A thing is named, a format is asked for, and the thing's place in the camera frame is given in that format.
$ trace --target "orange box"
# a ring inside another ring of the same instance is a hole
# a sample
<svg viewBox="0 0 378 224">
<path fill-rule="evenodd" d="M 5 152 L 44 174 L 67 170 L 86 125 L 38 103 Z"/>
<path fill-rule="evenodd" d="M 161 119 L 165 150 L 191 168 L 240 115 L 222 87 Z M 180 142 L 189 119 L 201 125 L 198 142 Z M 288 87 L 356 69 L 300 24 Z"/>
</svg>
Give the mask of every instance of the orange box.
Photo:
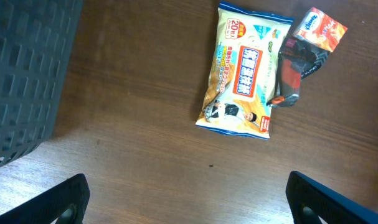
<svg viewBox="0 0 378 224">
<path fill-rule="evenodd" d="M 312 7 L 293 35 L 300 40 L 333 52 L 346 31 L 347 28 L 342 24 Z"/>
</svg>

